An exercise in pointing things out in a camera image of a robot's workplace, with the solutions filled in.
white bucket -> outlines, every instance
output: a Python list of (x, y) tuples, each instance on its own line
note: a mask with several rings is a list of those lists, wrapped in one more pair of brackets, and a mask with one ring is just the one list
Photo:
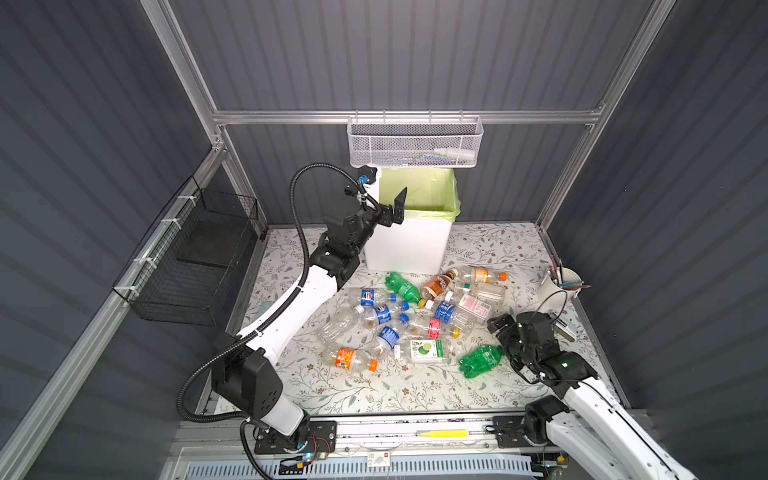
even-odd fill
[[(563, 268), (563, 282), (581, 282), (581, 277), (576, 274), (571, 269)], [(544, 279), (541, 281), (541, 285), (538, 288), (538, 292), (536, 293), (536, 297), (538, 298), (539, 304), (541, 302), (544, 302), (548, 296), (552, 295), (552, 293), (563, 291), (566, 292), (568, 295), (568, 300), (572, 300), (576, 298), (578, 293), (581, 291), (581, 289), (578, 290), (564, 290), (557, 286), (554, 281), (552, 281), (552, 278), (550, 278), (549, 274), (546, 273), (544, 275)], [(539, 311), (546, 312), (548, 310), (557, 310), (558, 312), (563, 307), (563, 302), (565, 301), (565, 298), (562, 293), (559, 293), (558, 295), (552, 295), (549, 297), (549, 300), (546, 300), (544, 305), (541, 305), (541, 308)]]

green plastic bottle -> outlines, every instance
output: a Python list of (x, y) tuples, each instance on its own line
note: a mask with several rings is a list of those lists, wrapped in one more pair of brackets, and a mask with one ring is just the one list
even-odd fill
[(479, 346), (474, 352), (458, 361), (458, 370), (468, 379), (474, 379), (481, 373), (490, 372), (501, 362), (504, 349), (500, 346)]
[(400, 295), (406, 302), (419, 303), (422, 301), (422, 294), (419, 289), (413, 286), (408, 280), (402, 278), (397, 272), (390, 273), (384, 280), (386, 287)]

black wire basket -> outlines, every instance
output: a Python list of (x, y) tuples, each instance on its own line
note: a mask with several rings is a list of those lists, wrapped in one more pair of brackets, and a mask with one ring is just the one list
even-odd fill
[(160, 220), (169, 225), (151, 254), (126, 263), (123, 273), (141, 263), (133, 283), (113, 290), (145, 320), (226, 326), (259, 239), (257, 212), (255, 198), (198, 189)]

wire basket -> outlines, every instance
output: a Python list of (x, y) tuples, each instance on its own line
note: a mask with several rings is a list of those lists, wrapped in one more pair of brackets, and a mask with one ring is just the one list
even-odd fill
[(350, 117), (346, 133), (351, 165), (469, 168), (477, 164), (483, 134), (480, 117), (398, 122)]
[(141, 262), (133, 283), (114, 291), (144, 320), (226, 326), (259, 240), (257, 212), (255, 198), (198, 189), (161, 220), (169, 225), (151, 256), (126, 264)]

black mounting plate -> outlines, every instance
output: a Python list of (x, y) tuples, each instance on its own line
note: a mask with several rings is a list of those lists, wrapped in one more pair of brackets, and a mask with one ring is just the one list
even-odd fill
[(311, 439), (313, 435), (317, 441), (317, 453), (331, 453), (336, 450), (336, 422), (310, 421), (310, 432), (307, 435), (308, 440), (300, 452), (292, 450), (293, 446), (289, 445), (275, 429), (271, 429), (267, 433), (260, 429), (256, 437), (256, 446), (253, 447), (253, 453), (257, 455), (312, 453), (315, 451), (315, 442)]
[(523, 433), (523, 415), (499, 415), (492, 418), (493, 426), (485, 430), (493, 433), (500, 449), (518, 449), (530, 447)]

